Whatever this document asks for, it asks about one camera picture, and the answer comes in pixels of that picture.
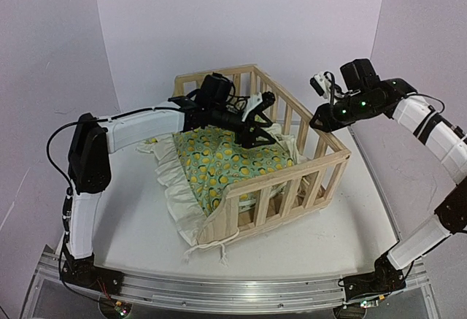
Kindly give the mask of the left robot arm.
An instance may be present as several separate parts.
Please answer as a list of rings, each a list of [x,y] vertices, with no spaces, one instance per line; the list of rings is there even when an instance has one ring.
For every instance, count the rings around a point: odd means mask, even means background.
[[[68,183],[62,209],[62,281],[91,288],[104,280],[118,285],[123,278],[119,271],[94,264],[93,225],[99,199],[112,179],[110,154],[150,137],[206,126],[233,132],[235,142],[247,149],[275,142],[266,133],[272,122],[263,114],[275,103],[275,95],[266,91],[248,96],[242,109],[232,104],[235,97],[234,83],[213,72],[200,88],[155,107],[103,118],[85,113],[65,125],[74,128],[74,134],[68,169],[60,172]]]

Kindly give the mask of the wooden pet bed frame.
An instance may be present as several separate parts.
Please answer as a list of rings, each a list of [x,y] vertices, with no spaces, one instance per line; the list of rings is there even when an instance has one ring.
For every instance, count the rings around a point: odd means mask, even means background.
[[[278,124],[284,135],[296,138],[306,161],[226,186],[219,206],[196,237],[201,248],[261,234],[327,207],[351,156],[333,134],[320,132],[314,156],[306,157],[311,112],[255,65],[224,69],[223,74],[233,80],[235,88],[248,78],[252,90],[271,91],[285,105],[284,121]]]

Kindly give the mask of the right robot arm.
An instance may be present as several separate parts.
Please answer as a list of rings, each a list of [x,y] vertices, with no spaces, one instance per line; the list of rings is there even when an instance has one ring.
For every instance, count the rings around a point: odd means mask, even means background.
[[[405,128],[422,145],[432,164],[430,174],[445,173],[452,190],[410,234],[385,251],[371,272],[343,277],[346,302],[378,299],[403,290],[415,262],[456,234],[466,232],[466,132],[451,124],[434,96],[419,92],[400,77],[383,80],[369,59],[341,66],[344,85],[330,71],[313,75],[309,84],[325,101],[309,125],[332,133],[380,115]]]

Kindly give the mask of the lemon print bed cushion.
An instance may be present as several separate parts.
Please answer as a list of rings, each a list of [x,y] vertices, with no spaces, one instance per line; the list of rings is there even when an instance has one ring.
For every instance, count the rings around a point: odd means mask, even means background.
[[[276,142],[253,149],[235,143],[234,133],[213,126],[152,137],[136,146],[158,163],[155,174],[165,188],[167,209],[179,235],[190,245],[184,262],[202,247],[196,237],[219,206],[226,186],[306,161],[296,138],[284,135],[280,124],[266,132]]]

